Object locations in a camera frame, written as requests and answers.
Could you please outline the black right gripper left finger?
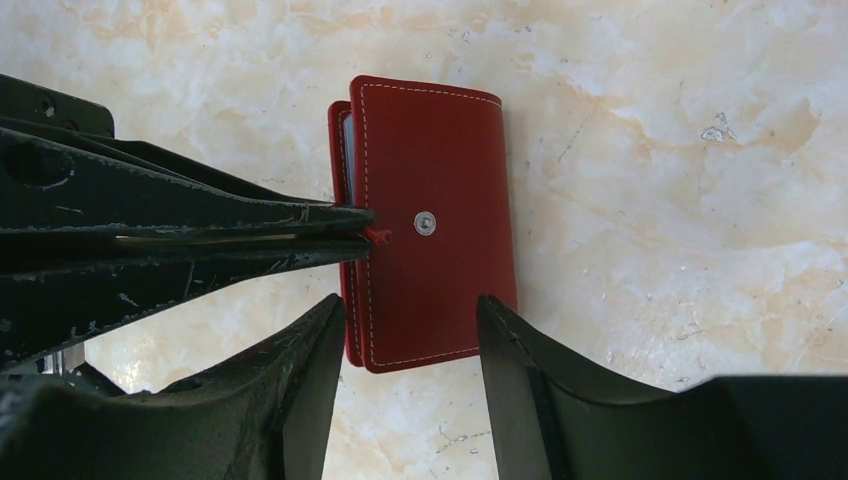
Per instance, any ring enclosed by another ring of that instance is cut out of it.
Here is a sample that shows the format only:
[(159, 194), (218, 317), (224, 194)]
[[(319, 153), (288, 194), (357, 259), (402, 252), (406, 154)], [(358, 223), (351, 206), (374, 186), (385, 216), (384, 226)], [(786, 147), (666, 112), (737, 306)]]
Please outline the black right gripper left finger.
[(1, 385), (5, 479), (318, 479), (345, 341), (331, 294), (158, 393), (39, 375)]

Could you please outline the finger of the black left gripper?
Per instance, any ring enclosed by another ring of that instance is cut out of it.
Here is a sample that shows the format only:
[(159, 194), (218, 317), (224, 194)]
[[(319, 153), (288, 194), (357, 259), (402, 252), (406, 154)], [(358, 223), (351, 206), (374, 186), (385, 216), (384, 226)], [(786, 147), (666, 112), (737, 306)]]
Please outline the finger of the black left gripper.
[(114, 133), (107, 108), (2, 76), (2, 233), (310, 234), (374, 221)]
[(360, 237), (1, 246), (4, 371), (246, 280), (365, 257)]

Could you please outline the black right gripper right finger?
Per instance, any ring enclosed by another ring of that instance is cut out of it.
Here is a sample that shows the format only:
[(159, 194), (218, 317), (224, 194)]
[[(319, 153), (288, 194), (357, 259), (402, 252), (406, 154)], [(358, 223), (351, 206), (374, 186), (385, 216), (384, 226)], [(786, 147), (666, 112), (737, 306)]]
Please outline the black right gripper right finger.
[(718, 376), (672, 392), (609, 370), (491, 295), (480, 360), (503, 479), (843, 479), (843, 376)]

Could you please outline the red leather card holder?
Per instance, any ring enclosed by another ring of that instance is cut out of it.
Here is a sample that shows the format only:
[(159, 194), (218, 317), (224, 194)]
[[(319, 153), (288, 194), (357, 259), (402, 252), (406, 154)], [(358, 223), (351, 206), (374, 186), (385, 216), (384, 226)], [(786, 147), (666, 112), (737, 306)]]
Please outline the red leather card holder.
[(360, 75), (328, 110), (334, 197), (373, 212), (340, 267), (348, 361), (387, 373), (475, 356), (476, 305), (517, 306), (501, 99)]

